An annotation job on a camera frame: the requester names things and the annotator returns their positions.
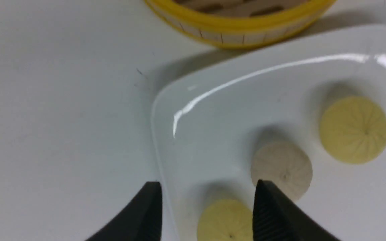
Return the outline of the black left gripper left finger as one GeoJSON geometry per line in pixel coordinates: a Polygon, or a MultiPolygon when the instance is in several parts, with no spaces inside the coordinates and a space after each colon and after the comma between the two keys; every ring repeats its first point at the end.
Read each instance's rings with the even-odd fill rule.
{"type": "Polygon", "coordinates": [[[163,198],[160,182],[146,182],[133,199],[89,241],[160,241],[163,198]]]}

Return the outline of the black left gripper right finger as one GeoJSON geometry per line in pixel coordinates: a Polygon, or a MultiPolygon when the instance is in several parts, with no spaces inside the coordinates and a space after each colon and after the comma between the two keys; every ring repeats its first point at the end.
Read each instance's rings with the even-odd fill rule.
{"type": "Polygon", "coordinates": [[[339,240],[269,180],[259,180],[256,184],[252,229],[254,241],[339,240]]]}

